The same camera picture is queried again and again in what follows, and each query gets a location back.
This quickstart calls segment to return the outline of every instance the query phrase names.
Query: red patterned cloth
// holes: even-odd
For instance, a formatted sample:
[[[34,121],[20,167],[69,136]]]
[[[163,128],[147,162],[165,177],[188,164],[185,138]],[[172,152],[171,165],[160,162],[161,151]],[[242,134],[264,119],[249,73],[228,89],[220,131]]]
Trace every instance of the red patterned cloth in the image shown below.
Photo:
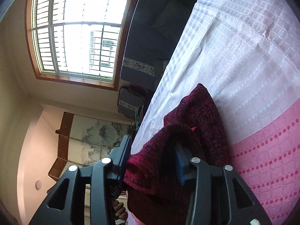
[[[181,186],[176,178],[173,140],[210,165],[230,162],[221,118],[202,84],[163,122],[164,127],[129,158],[124,177],[128,209],[146,225],[185,224],[192,187]]]

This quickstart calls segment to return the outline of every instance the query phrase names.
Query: window frame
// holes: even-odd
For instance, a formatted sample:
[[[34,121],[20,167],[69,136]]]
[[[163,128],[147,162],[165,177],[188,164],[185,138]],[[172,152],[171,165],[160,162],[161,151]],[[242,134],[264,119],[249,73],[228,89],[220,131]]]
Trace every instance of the window frame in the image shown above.
[[[47,73],[40,72],[39,64],[35,53],[35,44],[33,41],[33,28],[32,28],[33,2],[32,1],[33,0],[26,0],[26,4],[25,4],[25,31],[26,31],[27,48],[28,48],[29,57],[31,60],[35,77],[38,80],[49,80],[49,81],[60,82],[60,83],[69,83],[69,84],[117,91],[119,89],[121,67],[124,59],[125,47],[126,47],[128,34],[129,34],[130,24],[138,0],[127,0],[127,5],[125,7],[122,24],[121,24],[120,40],[117,45],[118,47],[116,51],[116,60],[115,60],[116,63],[115,75],[112,83],[102,82],[99,80],[77,78],[75,76],[72,76],[71,74],[70,76],[63,76],[63,75],[47,74]]]

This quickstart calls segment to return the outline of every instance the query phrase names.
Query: white wall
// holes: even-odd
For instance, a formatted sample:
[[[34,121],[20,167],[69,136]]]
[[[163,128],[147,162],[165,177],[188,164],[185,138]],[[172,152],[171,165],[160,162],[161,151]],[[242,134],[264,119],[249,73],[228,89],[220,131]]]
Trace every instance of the white wall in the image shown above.
[[[42,113],[31,138],[29,152],[26,155],[23,181],[24,206],[27,225],[42,201],[47,190],[56,182],[48,176],[48,172],[57,158],[58,134],[52,129]],[[42,188],[37,190],[35,182],[42,181]]]
[[[117,111],[117,91],[35,78],[25,38],[25,1],[15,0],[1,24],[6,28],[3,39],[6,41],[5,50],[10,63],[28,94],[36,99],[115,113],[119,119],[128,120]],[[121,80],[120,86],[124,84],[126,83]]]
[[[17,209],[17,169],[18,154],[22,147],[19,143],[9,141],[11,127],[15,126],[17,119],[24,109],[26,96],[20,89],[17,79],[10,68],[9,61],[3,48],[3,37],[0,27],[0,199],[8,211],[20,220]]]

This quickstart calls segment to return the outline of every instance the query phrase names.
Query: human hand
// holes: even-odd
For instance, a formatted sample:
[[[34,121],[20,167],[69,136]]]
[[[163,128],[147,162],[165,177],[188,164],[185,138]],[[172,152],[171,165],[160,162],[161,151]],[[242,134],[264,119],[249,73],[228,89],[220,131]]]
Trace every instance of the human hand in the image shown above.
[[[119,202],[118,200],[115,200],[114,203],[114,209],[116,211],[116,217],[119,217],[120,219],[126,221],[128,218],[128,214],[126,212],[126,209],[124,207],[124,203],[123,202]]]

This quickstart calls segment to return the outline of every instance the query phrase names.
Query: bed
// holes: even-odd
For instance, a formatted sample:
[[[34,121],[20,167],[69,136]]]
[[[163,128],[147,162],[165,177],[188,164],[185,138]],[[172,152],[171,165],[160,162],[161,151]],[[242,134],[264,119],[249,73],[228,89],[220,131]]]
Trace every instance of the bed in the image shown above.
[[[211,94],[232,165],[272,223],[300,197],[300,24],[285,0],[198,0],[135,137],[137,153],[198,83]],[[129,224],[137,219],[129,213]]]

